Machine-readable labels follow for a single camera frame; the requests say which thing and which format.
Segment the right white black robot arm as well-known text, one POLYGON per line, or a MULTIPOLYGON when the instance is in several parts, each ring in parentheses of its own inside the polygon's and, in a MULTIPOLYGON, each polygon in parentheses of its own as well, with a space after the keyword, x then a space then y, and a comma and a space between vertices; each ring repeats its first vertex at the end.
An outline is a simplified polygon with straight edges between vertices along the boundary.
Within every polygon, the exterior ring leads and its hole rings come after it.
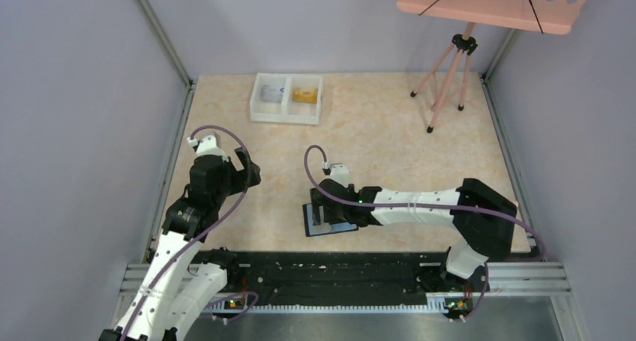
POLYGON ((461 239, 447 252, 444 271, 469 279, 485 262, 503 261, 512 252, 517 207, 506 197, 475 178, 442 191, 401 192, 378 186, 355 190, 332 180, 310 189, 303 206, 308 237, 357 231, 366 226, 416 223, 444 226, 461 239))

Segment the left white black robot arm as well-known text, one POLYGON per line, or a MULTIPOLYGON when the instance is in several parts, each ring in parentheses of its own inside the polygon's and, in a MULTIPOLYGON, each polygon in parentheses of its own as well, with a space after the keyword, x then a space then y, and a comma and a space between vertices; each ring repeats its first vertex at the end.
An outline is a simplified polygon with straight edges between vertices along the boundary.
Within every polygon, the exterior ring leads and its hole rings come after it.
POLYGON ((238 170, 218 147, 197 154, 183 194, 166 211, 157 249, 130 306, 100 340, 183 340, 207 303, 237 268, 236 255, 224 248, 201 265, 190 282, 182 280, 207 234, 229 214, 220 210, 229 196, 243 199, 261 182, 260 167, 248 150, 235 150, 238 170))

